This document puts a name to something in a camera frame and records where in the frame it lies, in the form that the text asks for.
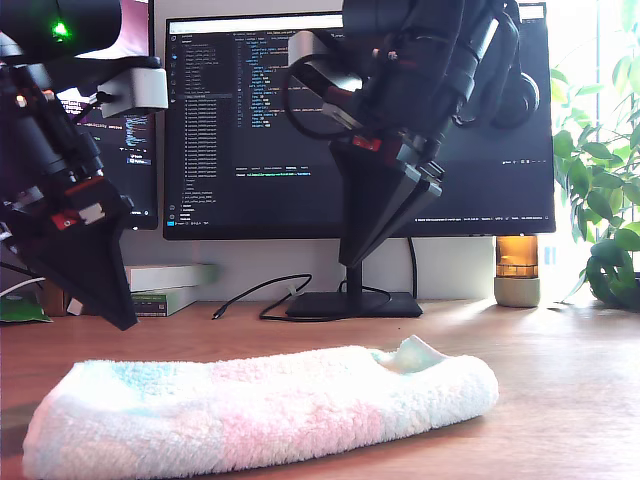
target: monitor base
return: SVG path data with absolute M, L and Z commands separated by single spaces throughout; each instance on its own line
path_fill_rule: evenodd
M 362 300 L 349 302 L 346 293 L 305 293 L 296 298 L 286 314 L 289 317 L 368 317 L 417 318 L 422 309 L 408 292 L 391 293 L 391 300 L 382 305 L 386 296 L 376 292 L 362 292 Z

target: green book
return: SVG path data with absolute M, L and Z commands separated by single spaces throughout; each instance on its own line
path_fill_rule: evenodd
M 168 317 L 199 300 L 198 287 L 167 288 L 133 292 L 138 317 Z

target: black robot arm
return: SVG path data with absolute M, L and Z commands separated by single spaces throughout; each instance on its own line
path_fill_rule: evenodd
M 321 31 L 290 39 L 283 103 L 302 134 L 330 141 L 344 180 L 340 262 L 354 268 L 441 195 L 436 158 L 452 124 L 499 119 L 503 128 L 516 127 L 537 103 L 516 98 L 531 96 L 518 64 L 516 0 L 344 0 L 342 17 L 344 39 Z M 492 42 L 498 31 L 499 44 Z M 475 74 L 491 45 L 501 61 L 469 115 Z M 342 131 L 313 132 L 293 115 L 292 77 L 322 97 Z M 360 85 L 346 88 L 354 80 Z M 535 97 L 535 84 L 528 85 Z
M 105 117 L 167 107 L 159 59 L 75 57 L 111 46 L 120 26 L 119 0 L 2 1 L 0 242 L 124 330 L 137 323 L 119 246 L 131 203 L 56 95 L 95 93 Z

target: folded towel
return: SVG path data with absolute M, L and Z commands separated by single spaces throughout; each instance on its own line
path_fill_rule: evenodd
M 187 477 L 297 462 L 468 420 L 498 399 L 491 369 L 418 337 L 207 364 L 88 361 L 37 408 L 24 474 Z

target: white wall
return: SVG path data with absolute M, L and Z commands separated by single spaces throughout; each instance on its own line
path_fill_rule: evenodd
M 341 0 L 156 0 L 156 55 L 164 59 L 167 18 L 340 10 L 341 7 Z M 163 118 L 159 115 L 160 172 L 163 131 Z M 127 232 L 122 246 L 128 264 L 220 264 L 224 268 L 221 281 L 205 293 L 206 299 L 211 300 L 228 299 L 262 281 L 296 273 L 314 275 L 311 290 L 333 290 L 343 276 L 343 269 L 337 263 L 337 240 L 167 242 L 158 230 Z M 491 295 L 494 272 L 491 238 L 418 239 L 416 249 L 421 298 L 484 298 Z M 387 241 L 366 260 L 364 277 L 365 284 L 370 286 L 410 289 L 411 269 L 406 242 Z M 266 289 L 257 292 L 253 299 L 275 298 L 281 296 L 283 289 L 284 286 Z

